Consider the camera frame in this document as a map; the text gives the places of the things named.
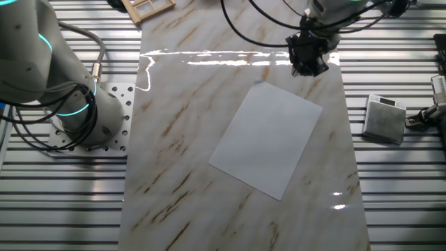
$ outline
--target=slotted aluminum rail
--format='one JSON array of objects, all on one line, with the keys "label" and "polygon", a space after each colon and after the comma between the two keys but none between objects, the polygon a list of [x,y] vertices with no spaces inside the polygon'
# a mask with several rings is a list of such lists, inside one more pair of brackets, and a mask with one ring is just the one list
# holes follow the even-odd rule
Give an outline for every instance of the slotted aluminum rail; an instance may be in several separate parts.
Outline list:
[{"label": "slotted aluminum rail", "polygon": [[[135,82],[141,31],[127,14],[112,10],[106,1],[52,4],[61,20],[104,40],[104,81]],[[407,131],[400,147],[361,138],[371,93],[405,102],[409,115],[433,104],[430,79],[437,67],[432,36],[445,28],[446,10],[412,7],[398,20],[344,35],[339,45],[374,251],[446,250],[446,157],[439,132]],[[98,46],[73,32],[63,35],[90,68]],[[24,113],[28,119],[42,115]],[[31,130],[47,140],[49,127],[33,125]],[[125,159],[54,161],[30,149],[13,131],[0,173],[0,250],[116,250],[125,166]]]}]

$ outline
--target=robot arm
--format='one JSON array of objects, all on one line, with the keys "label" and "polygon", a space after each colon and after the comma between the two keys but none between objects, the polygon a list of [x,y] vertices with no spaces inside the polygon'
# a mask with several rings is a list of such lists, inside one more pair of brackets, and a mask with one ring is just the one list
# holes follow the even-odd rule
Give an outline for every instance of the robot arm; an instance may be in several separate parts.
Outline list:
[{"label": "robot arm", "polygon": [[377,7],[383,13],[380,19],[397,18],[410,5],[409,0],[372,0],[366,7],[368,3],[369,0],[309,0],[309,8],[300,20],[300,34],[286,39],[293,75],[317,76],[328,70],[322,56],[339,44],[339,30],[357,22],[363,12]]},{"label": "robot arm", "polygon": [[31,102],[47,88],[52,49],[39,33],[35,2],[9,2],[0,2],[0,99]]},{"label": "robot arm", "polygon": [[26,102],[45,104],[75,142],[67,147],[101,145],[121,129],[121,103],[70,49],[47,0],[0,0],[0,37],[0,102],[18,109]]}]

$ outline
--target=black cable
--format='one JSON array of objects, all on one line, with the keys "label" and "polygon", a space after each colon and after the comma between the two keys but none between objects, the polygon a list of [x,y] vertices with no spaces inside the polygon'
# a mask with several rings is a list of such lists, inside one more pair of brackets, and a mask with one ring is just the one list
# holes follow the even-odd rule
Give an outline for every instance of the black cable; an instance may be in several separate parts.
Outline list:
[{"label": "black cable", "polygon": [[246,40],[247,42],[250,42],[252,44],[258,45],[258,46],[264,46],[264,47],[271,47],[271,48],[287,48],[288,45],[271,45],[271,44],[266,44],[266,43],[260,43],[257,41],[254,41],[250,38],[247,38],[246,36],[244,36],[243,34],[241,34],[237,28],[232,24],[231,20],[229,19],[228,13],[226,12],[226,7],[224,6],[224,0],[220,0],[220,3],[222,5],[222,10],[223,10],[223,15],[224,18],[226,19],[226,21],[228,22],[229,26],[232,28],[232,30],[241,38],[243,38],[244,40]]},{"label": "black cable", "polygon": [[47,116],[42,117],[41,119],[37,119],[35,121],[20,121],[20,120],[15,120],[15,119],[11,119],[7,116],[3,116],[0,115],[0,119],[3,119],[4,121],[7,122],[11,122],[11,123],[18,123],[21,125],[32,125],[32,124],[36,124],[36,123],[40,123],[43,121],[46,121],[47,119],[53,117],[54,115],[56,115],[56,113],[62,108],[62,106],[65,104],[65,102],[68,100],[68,98],[71,96],[71,94],[73,94],[75,91],[77,91],[79,89],[79,87],[75,87],[73,88],[73,90],[71,90],[69,93],[65,94],[62,98],[64,98],[60,104],[58,104],[58,106],[56,107],[56,109],[48,114]]},{"label": "black cable", "polygon": [[[41,150],[41,151],[60,151],[60,150],[69,150],[76,146],[79,146],[93,131],[95,127],[95,123],[97,120],[97,107],[95,103],[95,96],[93,93],[91,93],[91,90],[88,87],[83,86],[81,89],[82,92],[84,92],[87,103],[89,104],[89,113],[87,114],[87,119],[85,124],[82,126],[85,128],[85,130],[77,136],[76,139],[71,141],[71,143],[68,143],[61,147],[54,147],[50,146],[42,141],[40,141],[37,137],[35,137],[27,128],[26,125],[23,125],[26,132],[29,134],[30,137],[32,137],[34,140],[36,140],[39,144],[42,144],[45,147],[36,146],[35,144],[31,143],[26,139],[26,137],[20,132],[19,128],[17,127],[17,123],[13,123],[14,129],[16,130],[17,134],[23,139],[24,142],[26,142],[29,146]],[[20,113],[20,109],[16,107],[17,109],[17,115],[19,116],[19,119],[21,122],[23,121],[22,115]],[[13,108],[10,108],[10,116],[13,116]]]},{"label": "black cable", "polygon": [[25,104],[20,104],[20,103],[16,103],[16,102],[9,102],[9,101],[3,100],[3,99],[0,99],[0,102],[2,102],[4,104],[7,104],[7,105],[18,106],[18,107],[23,107],[23,108],[42,108],[42,107],[47,107],[47,106],[50,106],[50,105],[57,104],[58,102],[60,102],[63,99],[67,98],[67,96],[70,96],[72,94],[73,90],[68,92],[64,96],[62,96],[60,98],[57,98],[56,100],[53,100],[53,101],[48,102],[48,103],[39,104],[39,105],[25,105]]},{"label": "black cable", "polygon": [[87,36],[87,37],[93,39],[95,42],[97,42],[99,44],[100,51],[99,51],[98,59],[96,59],[96,63],[102,63],[102,60],[104,59],[104,55],[105,55],[105,44],[102,41],[102,39],[100,39],[100,37],[98,37],[96,34],[94,34],[91,31],[87,31],[86,29],[82,29],[82,28],[76,27],[71,24],[66,24],[61,21],[59,21],[59,26],[62,28],[74,31],[75,33]]},{"label": "black cable", "polygon": [[384,17],[385,17],[385,15],[382,14],[380,17],[376,18],[375,21],[371,22],[370,24],[368,24],[368,25],[366,25],[366,26],[364,26],[364,27],[357,28],[357,29],[351,29],[351,30],[347,30],[347,31],[338,31],[337,33],[339,33],[339,34],[347,34],[347,33],[355,33],[355,32],[358,32],[358,31],[362,31],[362,30],[364,30],[364,29],[370,28],[370,27],[372,27],[373,25],[377,24],[377,23],[378,23],[379,21],[381,21]]},{"label": "black cable", "polygon": [[273,18],[273,17],[271,17],[269,14],[267,14],[265,11],[263,11],[260,7],[258,7],[258,6],[256,5],[256,3],[254,3],[254,0],[248,0],[248,1],[251,3],[251,5],[252,5],[257,11],[260,12],[260,14],[262,14],[264,17],[268,18],[269,20],[273,21],[274,23],[276,23],[276,24],[278,24],[278,25],[280,25],[280,26],[283,26],[283,27],[286,27],[286,28],[290,28],[290,29],[301,30],[301,31],[303,31],[303,30],[315,31],[315,30],[321,30],[321,29],[332,28],[332,27],[334,27],[334,26],[337,26],[338,24],[342,24],[342,23],[344,23],[344,22],[347,22],[347,21],[349,21],[349,20],[351,20],[351,19],[353,19],[353,18],[356,18],[356,17],[358,17],[359,15],[361,15],[361,14],[363,14],[363,13],[365,13],[365,12],[367,12],[367,11],[373,9],[373,8],[375,8],[376,6],[379,6],[379,5],[383,4],[383,3],[387,3],[388,1],[391,1],[391,0],[382,0],[382,1],[379,1],[379,2],[377,2],[377,3],[375,3],[375,4],[372,4],[371,6],[369,6],[369,7],[367,7],[367,8],[364,8],[364,9],[362,9],[362,10],[356,12],[356,13],[353,13],[353,14],[350,15],[349,17],[346,17],[346,18],[344,18],[344,19],[342,19],[342,20],[339,20],[338,22],[334,22],[334,23],[332,23],[332,24],[327,24],[327,25],[318,26],[318,27],[312,27],[312,28],[293,26],[293,25],[290,25],[290,24],[285,24],[285,23],[283,23],[283,22],[280,22],[279,20],[276,20],[275,18]]},{"label": "black cable", "polygon": [[298,16],[304,17],[302,14],[300,14],[299,12],[297,12],[295,9],[293,9],[293,7],[291,7],[291,5],[289,5],[286,0],[282,0],[290,10],[292,10],[294,13],[296,13]]}]

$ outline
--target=white marble surface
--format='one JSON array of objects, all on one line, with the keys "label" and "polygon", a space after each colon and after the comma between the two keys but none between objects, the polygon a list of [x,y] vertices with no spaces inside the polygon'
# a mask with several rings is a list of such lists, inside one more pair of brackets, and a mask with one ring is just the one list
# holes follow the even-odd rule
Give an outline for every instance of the white marble surface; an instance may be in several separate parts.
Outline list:
[{"label": "white marble surface", "polygon": [[[227,2],[253,39],[284,43],[293,33],[247,1]],[[299,21],[280,1],[258,2]],[[143,30],[120,251],[369,249],[339,67],[292,77],[286,49],[241,40],[218,1],[178,2]],[[323,107],[281,201],[208,164],[257,79]]]}]

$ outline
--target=bolt hole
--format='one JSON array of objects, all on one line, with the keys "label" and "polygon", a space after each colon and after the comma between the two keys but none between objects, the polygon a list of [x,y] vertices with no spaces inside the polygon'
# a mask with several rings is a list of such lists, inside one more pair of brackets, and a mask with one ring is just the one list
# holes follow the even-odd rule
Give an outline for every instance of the bolt hole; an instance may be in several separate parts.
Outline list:
[{"label": "bolt hole", "polygon": [[101,130],[102,130],[102,133],[105,134],[106,136],[108,136],[108,137],[112,136],[112,132],[109,128],[102,126]]}]

